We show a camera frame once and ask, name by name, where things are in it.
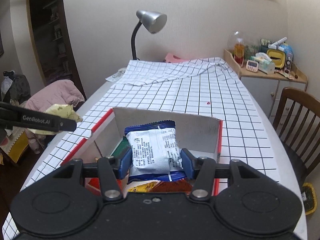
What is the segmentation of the brown copper snack bag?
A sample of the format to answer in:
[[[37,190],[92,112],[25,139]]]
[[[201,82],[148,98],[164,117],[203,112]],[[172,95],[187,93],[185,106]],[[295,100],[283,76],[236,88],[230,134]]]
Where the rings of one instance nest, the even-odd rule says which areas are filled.
[[[152,187],[149,192],[184,192],[190,193],[193,186],[189,184],[186,180],[178,180],[178,181],[161,181],[157,183],[154,187]]]

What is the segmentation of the blue cookie packet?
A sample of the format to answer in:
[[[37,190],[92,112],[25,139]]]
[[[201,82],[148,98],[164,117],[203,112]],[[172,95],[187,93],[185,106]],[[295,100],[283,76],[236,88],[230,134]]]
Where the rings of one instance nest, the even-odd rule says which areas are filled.
[[[186,178],[181,149],[176,142],[176,125],[172,120],[129,126],[124,129],[132,149],[128,182],[178,181]]]

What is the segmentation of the cream gold snack bag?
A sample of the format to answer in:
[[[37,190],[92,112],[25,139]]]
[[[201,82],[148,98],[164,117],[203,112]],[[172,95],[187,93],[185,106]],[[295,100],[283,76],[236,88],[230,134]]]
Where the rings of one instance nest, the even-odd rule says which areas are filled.
[[[56,115],[61,118],[70,119],[77,123],[83,121],[83,118],[76,113],[72,105],[53,104],[44,112],[46,114]],[[27,128],[26,130],[28,132],[32,132],[34,134],[40,134],[40,135],[56,135],[61,132],[61,131],[52,132],[52,131],[45,131],[45,130],[32,129],[32,128]]]

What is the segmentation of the red orange chips bag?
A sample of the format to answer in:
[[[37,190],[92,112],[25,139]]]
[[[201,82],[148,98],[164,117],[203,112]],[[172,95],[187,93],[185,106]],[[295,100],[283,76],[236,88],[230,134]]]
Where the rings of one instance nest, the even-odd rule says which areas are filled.
[[[146,192],[151,192],[159,184],[160,184],[160,181],[157,181],[157,180],[135,181],[130,183],[126,187],[126,190],[127,192],[146,193]]]

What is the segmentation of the red cardboard box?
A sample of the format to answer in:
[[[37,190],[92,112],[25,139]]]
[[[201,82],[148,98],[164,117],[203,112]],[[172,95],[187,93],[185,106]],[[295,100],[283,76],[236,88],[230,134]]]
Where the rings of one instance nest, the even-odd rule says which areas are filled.
[[[88,139],[66,157],[80,161],[84,178],[98,178],[107,201],[124,197],[118,181],[195,181],[191,198],[214,191],[222,121],[195,114],[114,107],[93,126]]]

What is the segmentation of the pink puffer jacket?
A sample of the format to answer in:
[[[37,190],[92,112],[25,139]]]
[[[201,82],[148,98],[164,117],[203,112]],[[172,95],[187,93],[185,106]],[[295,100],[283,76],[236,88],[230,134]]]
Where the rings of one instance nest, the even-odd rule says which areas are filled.
[[[86,101],[85,97],[77,89],[71,80],[57,80],[34,94],[27,100],[25,108],[33,111],[45,112],[54,104],[72,105],[77,111]],[[34,134],[25,130],[30,148],[34,153],[40,154],[53,139],[53,135]]]

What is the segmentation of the white black checked tablecloth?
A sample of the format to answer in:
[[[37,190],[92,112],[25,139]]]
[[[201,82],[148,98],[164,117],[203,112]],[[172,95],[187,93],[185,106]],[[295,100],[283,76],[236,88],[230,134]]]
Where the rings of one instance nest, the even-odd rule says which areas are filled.
[[[93,96],[93,103],[81,111],[83,121],[76,131],[65,135],[39,159],[23,186],[55,170],[112,107],[218,118],[223,122],[221,162],[240,159],[280,181],[266,115],[229,63],[218,57],[208,62],[210,67],[205,72],[185,79],[144,86],[127,85],[126,79],[121,79],[116,85],[106,85],[106,93]]]

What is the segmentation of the dark wooden bookshelf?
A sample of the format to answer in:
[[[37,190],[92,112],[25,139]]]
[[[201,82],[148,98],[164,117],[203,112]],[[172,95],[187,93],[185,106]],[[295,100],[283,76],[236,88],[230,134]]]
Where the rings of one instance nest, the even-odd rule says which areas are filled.
[[[45,85],[73,81],[85,95],[69,39],[63,0],[26,0],[31,46]]]

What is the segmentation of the pink object behind table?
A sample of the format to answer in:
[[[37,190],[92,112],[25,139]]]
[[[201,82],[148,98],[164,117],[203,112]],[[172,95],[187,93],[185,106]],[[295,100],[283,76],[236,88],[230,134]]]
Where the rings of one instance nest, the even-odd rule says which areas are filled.
[[[164,62],[166,63],[182,63],[182,62],[188,62],[188,59],[182,59],[172,53],[168,53],[165,56]]]

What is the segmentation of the wooden side cabinet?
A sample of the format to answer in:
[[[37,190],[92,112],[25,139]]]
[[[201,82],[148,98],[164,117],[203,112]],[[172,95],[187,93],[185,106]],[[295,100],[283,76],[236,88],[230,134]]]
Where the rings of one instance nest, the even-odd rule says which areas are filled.
[[[236,72],[238,78],[251,93],[263,112],[269,119],[275,117],[283,88],[294,87],[306,90],[308,77],[295,65],[292,65],[293,80],[289,80],[279,73],[265,74],[261,71],[250,72],[245,67],[240,67],[230,51],[223,51],[223,59]]]

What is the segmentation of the brown wooden chair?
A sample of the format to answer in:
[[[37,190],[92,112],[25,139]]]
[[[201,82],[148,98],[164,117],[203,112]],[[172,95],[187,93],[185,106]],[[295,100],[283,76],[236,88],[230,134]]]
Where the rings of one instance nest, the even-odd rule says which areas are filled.
[[[301,89],[285,87],[272,126],[302,187],[319,165],[319,100]]]

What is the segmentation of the white digital timer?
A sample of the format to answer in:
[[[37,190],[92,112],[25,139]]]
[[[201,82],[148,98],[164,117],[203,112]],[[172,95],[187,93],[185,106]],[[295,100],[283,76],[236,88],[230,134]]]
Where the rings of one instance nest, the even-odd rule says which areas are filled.
[[[257,72],[258,63],[256,61],[248,60],[246,69],[250,72]]]

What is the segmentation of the green tissue box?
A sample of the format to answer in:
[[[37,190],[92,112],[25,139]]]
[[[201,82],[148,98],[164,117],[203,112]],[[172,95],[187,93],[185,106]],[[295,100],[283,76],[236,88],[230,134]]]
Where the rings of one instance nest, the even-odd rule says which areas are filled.
[[[259,64],[259,71],[267,75],[274,73],[275,64],[266,53],[258,52],[254,56],[251,56],[250,59],[256,61]]]

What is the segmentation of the orange liquid bottle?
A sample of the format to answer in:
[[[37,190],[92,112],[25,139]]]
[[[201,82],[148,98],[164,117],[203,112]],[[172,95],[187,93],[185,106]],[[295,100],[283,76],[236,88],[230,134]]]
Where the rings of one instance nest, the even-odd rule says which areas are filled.
[[[242,38],[237,38],[234,45],[234,59],[240,67],[243,66],[245,59],[245,45]]]

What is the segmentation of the silver desk lamp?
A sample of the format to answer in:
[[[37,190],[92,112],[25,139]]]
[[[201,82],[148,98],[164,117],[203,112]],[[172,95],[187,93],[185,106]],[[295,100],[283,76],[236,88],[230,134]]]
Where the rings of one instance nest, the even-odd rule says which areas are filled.
[[[143,25],[149,33],[156,34],[164,28],[168,19],[166,14],[146,10],[137,10],[136,16],[139,19],[139,21],[131,35],[131,52],[133,60],[137,60],[136,35],[139,28]]]

